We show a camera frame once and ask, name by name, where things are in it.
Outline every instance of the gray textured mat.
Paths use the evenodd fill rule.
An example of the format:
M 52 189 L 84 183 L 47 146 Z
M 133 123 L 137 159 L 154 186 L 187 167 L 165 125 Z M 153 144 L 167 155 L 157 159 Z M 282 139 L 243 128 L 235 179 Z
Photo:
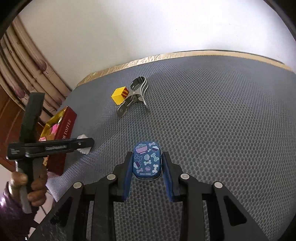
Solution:
M 110 96 L 140 75 L 151 112 L 136 103 L 119 119 Z M 101 77 L 63 105 L 77 113 L 72 138 L 86 134 L 95 147 L 68 154 L 64 175 L 48 188 L 59 199 L 75 181 L 111 173 L 137 142 L 156 140 L 199 181 L 223 182 L 276 240 L 296 212 L 295 93 L 294 73 L 225 56 L 162 60 Z M 117 240 L 179 240 L 181 207 L 168 201 L 162 178 L 133 178 L 127 202 L 114 207 Z

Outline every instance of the metal clip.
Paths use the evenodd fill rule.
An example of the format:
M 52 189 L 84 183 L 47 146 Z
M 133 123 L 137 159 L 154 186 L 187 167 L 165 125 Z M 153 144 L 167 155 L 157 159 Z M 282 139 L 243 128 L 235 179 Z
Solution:
M 121 118 L 125 115 L 128 107 L 138 101 L 144 102 L 145 107 L 148 109 L 146 101 L 144 99 L 145 91 L 148 88 L 148 83 L 145 77 L 140 76 L 133 80 L 131 83 L 131 91 L 124 100 L 124 102 L 118 107 L 117 115 Z

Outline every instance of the wooden door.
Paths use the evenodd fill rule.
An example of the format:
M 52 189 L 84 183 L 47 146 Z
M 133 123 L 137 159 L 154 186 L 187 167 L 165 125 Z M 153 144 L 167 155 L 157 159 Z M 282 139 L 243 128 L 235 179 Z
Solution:
M 24 110 L 0 86 L 0 164 L 11 172 L 15 171 L 15 162 L 6 160 L 7 147 L 18 141 L 23 115 Z M 39 135 L 42 128 L 40 124 L 36 127 Z

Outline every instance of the white wall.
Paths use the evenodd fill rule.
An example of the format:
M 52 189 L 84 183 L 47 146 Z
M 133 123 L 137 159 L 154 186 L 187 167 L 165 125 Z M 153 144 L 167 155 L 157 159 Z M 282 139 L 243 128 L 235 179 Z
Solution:
M 33 0 L 20 14 L 72 88 L 91 72 L 161 53 L 234 50 L 296 71 L 296 43 L 263 0 Z
M 10 180 L 11 172 L 0 165 L 0 194 L 3 194 L 6 183 Z

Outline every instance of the patterned curtain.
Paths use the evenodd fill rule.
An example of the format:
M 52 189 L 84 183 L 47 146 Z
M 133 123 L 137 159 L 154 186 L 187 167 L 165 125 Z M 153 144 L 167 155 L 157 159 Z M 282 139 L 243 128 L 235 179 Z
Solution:
M 45 93 L 43 123 L 55 115 L 71 92 L 16 17 L 0 40 L 0 85 L 24 109 L 32 92 Z

